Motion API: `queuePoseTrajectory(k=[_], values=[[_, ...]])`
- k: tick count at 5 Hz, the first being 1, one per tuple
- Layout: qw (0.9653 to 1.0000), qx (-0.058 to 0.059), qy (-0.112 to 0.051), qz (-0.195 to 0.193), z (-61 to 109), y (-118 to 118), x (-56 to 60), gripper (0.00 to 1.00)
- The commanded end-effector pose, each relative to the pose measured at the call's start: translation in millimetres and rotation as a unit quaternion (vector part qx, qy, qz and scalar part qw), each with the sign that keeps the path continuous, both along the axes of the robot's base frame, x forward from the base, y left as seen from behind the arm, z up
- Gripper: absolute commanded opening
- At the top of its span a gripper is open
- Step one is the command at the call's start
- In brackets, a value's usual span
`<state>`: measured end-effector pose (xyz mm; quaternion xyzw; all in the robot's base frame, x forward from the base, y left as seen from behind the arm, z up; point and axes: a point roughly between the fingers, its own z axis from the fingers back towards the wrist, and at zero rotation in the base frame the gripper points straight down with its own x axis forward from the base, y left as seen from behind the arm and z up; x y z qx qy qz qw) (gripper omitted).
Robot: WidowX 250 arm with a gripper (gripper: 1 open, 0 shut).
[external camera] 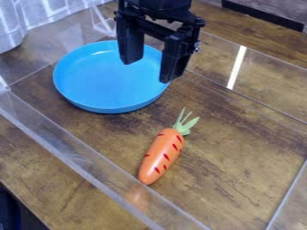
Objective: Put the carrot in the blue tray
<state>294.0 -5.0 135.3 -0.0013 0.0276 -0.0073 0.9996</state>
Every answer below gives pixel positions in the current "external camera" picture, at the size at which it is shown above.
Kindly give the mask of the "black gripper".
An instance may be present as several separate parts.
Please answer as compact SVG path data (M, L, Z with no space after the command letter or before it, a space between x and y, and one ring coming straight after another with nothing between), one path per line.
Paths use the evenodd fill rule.
M144 55L144 35L166 40L159 81L164 84L183 75L195 51L202 17L191 12L192 0L118 0L115 12L120 59L126 65Z

